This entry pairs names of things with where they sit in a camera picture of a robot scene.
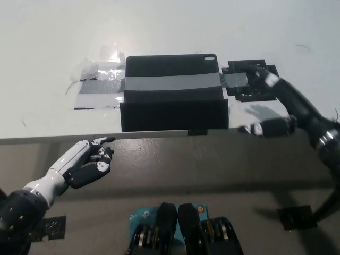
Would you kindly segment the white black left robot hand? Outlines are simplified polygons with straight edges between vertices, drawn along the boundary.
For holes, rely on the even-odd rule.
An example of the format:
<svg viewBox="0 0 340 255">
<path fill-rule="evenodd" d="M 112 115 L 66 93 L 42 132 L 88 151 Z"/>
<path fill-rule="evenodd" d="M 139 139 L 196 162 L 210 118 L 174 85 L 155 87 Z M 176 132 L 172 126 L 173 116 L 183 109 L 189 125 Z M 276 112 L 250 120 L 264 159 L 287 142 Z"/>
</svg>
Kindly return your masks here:
<svg viewBox="0 0 340 255">
<path fill-rule="evenodd" d="M 45 176 L 29 182 L 23 189 L 43 198 L 50 208 L 56 197 L 69 187 L 79 189 L 110 172 L 114 150 L 104 144 L 114 140 L 103 137 L 77 142 L 52 164 Z"/>
</svg>

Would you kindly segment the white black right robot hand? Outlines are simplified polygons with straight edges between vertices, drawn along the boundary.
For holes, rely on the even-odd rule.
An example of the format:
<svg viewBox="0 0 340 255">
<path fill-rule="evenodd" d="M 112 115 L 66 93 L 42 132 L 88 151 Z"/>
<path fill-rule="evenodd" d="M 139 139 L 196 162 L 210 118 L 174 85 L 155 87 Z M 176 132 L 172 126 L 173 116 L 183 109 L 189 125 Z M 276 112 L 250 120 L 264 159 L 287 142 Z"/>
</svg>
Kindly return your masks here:
<svg viewBox="0 0 340 255">
<path fill-rule="evenodd" d="M 267 85 L 288 112 L 288 117 L 278 117 L 239 126 L 237 131 L 258 137 L 289 136 L 295 129 L 304 130 L 314 148 L 339 143 L 339 127 L 323 117 L 312 103 L 293 85 L 279 76 L 255 65 L 246 68 Z"/>
</svg>

